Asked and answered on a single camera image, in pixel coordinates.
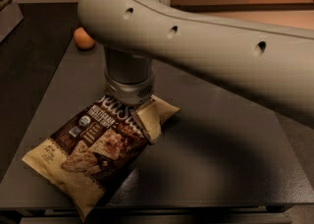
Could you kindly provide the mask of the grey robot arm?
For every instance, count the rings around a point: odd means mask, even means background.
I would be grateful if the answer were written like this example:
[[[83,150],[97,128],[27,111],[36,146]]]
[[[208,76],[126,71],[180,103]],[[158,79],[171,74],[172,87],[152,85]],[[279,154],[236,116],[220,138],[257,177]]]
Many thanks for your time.
[[[105,47],[107,89],[123,103],[150,97],[156,59],[314,124],[310,30],[187,13],[170,0],[79,0],[78,17]]]

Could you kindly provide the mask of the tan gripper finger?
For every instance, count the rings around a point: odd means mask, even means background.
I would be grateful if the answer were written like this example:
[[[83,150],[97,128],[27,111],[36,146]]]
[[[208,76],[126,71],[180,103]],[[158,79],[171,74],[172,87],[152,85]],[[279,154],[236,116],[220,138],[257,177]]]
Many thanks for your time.
[[[138,106],[132,113],[135,122],[143,130],[145,137],[154,143],[161,135],[161,124],[157,104],[154,100],[148,100]]]

